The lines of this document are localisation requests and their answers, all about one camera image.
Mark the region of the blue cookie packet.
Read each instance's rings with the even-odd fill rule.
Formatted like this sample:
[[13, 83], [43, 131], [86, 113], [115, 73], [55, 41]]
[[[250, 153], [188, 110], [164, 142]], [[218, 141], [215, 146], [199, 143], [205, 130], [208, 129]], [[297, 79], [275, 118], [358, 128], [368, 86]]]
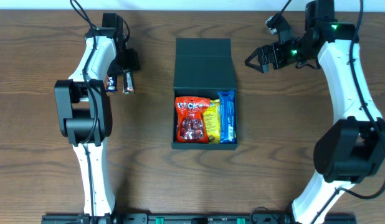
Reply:
[[235, 91], [219, 91], [222, 144], [235, 143]]

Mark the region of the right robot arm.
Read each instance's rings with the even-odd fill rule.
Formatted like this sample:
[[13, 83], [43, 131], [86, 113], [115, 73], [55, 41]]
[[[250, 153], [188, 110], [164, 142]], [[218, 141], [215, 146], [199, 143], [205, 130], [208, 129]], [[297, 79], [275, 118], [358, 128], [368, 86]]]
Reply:
[[374, 175], [385, 164], [385, 120], [369, 92], [360, 60], [357, 30], [332, 13], [307, 16], [305, 34], [295, 37], [277, 13], [266, 26], [278, 41], [254, 50], [245, 60], [261, 73], [294, 65], [324, 72], [333, 106], [333, 125], [316, 143], [315, 173], [290, 206], [291, 223], [323, 223], [342, 194]]

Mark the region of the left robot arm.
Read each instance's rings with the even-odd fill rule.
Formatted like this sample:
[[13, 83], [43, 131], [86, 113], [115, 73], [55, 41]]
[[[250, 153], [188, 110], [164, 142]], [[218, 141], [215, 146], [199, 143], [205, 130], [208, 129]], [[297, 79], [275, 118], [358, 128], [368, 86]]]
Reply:
[[105, 82], [126, 72], [122, 66], [128, 49], [123, 31], [114, 27], [90, 29], [85, 43], [76, 70], [54, 87], [60, 132], [72, 146], [82, 176], [85, 202], [76, 223], [121, 223], [121, 215], [114, 213], [107, 160], [112, 112]]

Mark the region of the dark blue chocolate bar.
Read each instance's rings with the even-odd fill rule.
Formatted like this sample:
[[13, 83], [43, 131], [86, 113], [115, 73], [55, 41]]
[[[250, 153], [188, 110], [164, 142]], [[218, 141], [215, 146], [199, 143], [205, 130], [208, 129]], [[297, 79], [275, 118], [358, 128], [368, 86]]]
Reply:
[[117, 76], [107, 77], [106, 92], [109, 92], [109, 93], [117, 92]]

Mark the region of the red candy bag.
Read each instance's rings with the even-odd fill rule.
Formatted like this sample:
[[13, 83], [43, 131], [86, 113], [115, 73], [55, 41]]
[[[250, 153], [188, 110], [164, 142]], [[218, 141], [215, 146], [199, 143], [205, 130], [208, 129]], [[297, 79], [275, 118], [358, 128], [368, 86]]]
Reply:
[[175, 98], [175, 109], [178, 116], [177, 142], [203, 144], [209, 142], [203, 120], [203, 112], [208, 109], [209, 105], [209, 98], [196, 96]]

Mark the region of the green white candy bar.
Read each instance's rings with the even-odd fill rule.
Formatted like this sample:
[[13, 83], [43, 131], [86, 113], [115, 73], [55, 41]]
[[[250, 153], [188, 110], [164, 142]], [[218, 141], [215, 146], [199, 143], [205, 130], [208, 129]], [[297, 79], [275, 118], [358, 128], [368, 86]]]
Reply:
[[131, 70], [125, 70], [123, 72], [123, 93], [134, 94], [134, 92], [133, 72]]

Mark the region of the yellow candy bag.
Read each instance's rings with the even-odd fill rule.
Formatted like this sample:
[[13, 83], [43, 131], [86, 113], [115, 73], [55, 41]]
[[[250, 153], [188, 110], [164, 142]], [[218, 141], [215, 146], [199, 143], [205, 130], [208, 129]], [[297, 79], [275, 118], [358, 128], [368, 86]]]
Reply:
[[221, 140], [220, 100], [211, 100], [202, 116], [209, 144], [219, 144]]

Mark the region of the dark green box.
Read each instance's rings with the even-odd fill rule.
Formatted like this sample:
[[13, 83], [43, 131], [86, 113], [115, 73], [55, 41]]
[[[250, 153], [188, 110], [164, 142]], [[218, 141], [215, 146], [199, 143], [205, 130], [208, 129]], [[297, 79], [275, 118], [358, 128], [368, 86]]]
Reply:
[[177, 38], [174, 97], [218, 99], [219, 91], [237, 91], [230, 39]]

